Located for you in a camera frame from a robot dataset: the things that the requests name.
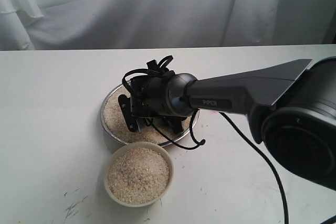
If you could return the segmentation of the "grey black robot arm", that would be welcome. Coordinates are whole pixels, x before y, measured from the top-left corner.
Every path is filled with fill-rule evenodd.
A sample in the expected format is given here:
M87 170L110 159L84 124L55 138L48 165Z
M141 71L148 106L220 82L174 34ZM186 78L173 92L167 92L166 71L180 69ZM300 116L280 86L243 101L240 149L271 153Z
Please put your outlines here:
M171 60L152 60L123 82L133 117L187 117L200 109L245 115L254 141L281 166L335 189L335 58L203 80L169 70Z

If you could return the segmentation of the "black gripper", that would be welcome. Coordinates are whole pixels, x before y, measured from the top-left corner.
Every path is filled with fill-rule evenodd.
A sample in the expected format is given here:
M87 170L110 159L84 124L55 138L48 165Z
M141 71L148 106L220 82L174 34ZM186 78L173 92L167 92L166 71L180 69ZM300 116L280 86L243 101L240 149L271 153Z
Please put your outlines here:
M173 116L167 104L167 86L173 73L165 73L160 77L136 76L131 79L130 87L135 92L131 95L131 113L136 118L157 118L174 134L184 131L183 117Z

